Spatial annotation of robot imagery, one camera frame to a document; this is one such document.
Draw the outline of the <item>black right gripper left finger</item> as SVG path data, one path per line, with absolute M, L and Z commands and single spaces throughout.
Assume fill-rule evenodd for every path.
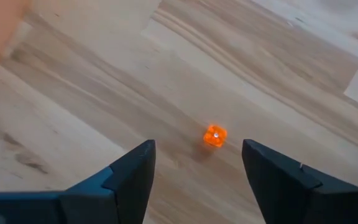
M 61 191 L 0 192 L 0 223 L 142 223 L 154 181 L 155 141 Z

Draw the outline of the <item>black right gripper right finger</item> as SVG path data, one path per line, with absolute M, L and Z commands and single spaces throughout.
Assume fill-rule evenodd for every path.
M 266 223 L 358 224 L 358 187 L 246 139 L 242 160 Z

